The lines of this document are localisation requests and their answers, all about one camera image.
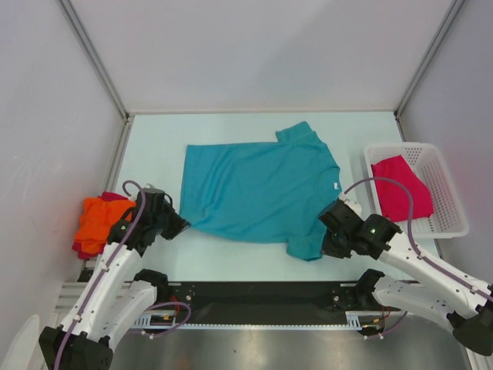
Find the red t shirt in basket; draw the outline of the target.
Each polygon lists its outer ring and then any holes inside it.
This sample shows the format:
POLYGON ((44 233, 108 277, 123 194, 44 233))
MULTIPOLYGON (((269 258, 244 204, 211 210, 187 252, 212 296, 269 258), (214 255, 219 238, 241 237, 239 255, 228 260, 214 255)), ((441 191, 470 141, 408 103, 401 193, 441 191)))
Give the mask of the red t shirt in basket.
MULTIPOLYGON (((414 205, 412 220, 430 217, 434 213, 429 189, 414 174, 402 155, 373 164, 371 170, 374 177, 397 181, 406 188, 414 205)), ((406 191, 401 186, 385 180, 378 180, 375 185, 383 216, 395 223, 406 221, 410 210, 406 191)))

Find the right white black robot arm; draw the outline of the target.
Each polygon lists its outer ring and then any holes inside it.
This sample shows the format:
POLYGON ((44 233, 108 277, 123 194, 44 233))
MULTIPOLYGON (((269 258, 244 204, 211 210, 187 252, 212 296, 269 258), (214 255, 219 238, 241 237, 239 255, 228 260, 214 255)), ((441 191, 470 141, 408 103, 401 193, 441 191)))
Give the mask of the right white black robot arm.
POLYGON ((337 199, 322 210, 327 256, 371 257, 407 274, 412 284, 366 271, 355 290, 364 309, 378 304, 408 311, 440 325, 469 350, 492 354, 492 285, 419 248, 398 225, 378 214, 361 218, 361 207, 337 199))

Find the teal t shirt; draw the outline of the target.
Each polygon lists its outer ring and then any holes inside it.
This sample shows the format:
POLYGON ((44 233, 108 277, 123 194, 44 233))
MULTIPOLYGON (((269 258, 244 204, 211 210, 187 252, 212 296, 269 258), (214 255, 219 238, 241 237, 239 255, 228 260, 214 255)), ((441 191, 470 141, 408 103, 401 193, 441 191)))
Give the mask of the teal t shirt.
POLYGON ((255 244, 286 244, 304 261, 322 256, 321 211, 342 190, 340 166, 308 123, 276 141, 189 145, 179 213, 203 233, 255 244))

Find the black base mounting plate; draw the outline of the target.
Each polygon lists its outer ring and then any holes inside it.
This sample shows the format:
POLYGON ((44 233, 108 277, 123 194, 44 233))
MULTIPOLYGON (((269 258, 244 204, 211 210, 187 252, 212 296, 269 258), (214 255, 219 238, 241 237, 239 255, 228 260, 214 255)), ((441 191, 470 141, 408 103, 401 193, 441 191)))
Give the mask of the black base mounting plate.
POLYGON ((383 312, 338 281, 161 283, 156 301, 188 304, 190 325, 338 325, 350 311, 383 312))

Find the white plastic mesh basket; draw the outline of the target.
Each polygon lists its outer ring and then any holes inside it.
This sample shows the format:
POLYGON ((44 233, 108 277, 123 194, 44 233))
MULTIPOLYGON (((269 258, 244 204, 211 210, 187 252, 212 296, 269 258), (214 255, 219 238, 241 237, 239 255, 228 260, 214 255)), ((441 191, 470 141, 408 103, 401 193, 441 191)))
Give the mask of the white plastic mesh basket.
POLYGON ((373 144, 364 150, 368 174, 373 174, 373 165, 394 156, 402 156, 431 193, 434 213, 412 221, 414 237, 448 239, 467 235, 469 223, 440 150, 418 142, 373 144))

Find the aluminium frame rail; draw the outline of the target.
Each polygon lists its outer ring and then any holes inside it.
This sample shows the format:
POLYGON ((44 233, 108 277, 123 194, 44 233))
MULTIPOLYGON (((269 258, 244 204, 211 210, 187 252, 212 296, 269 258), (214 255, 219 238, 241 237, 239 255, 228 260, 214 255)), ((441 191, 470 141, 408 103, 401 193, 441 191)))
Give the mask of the aluminium frame rail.
MULTIPOLYGON (((67 314, 82 295, 86 285, 87 283, 85 282, 65 282, 60 291, 54 312, 67 314)), ((129 286, 130 282, 125 281, 117 295, 114 298, 108 298, 110 304, 120 299, 129 290, 129 286)))

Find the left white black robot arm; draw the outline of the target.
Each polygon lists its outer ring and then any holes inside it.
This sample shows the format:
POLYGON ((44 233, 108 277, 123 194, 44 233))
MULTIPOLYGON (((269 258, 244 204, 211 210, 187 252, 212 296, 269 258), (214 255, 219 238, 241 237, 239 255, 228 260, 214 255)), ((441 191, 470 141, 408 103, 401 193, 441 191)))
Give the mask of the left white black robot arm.
POLYGON ((168 277, 137 267, 157 236, 170 241, 188 226, 165 191, 140 187, 135 206, 111 226, 101 260, 77 302, 57 327, 42 330, 39 347, 46 367, 110 368, 117 345, 145 311, 184 312, 169 331, 187 323, 192 308, 172 300, 168 277))

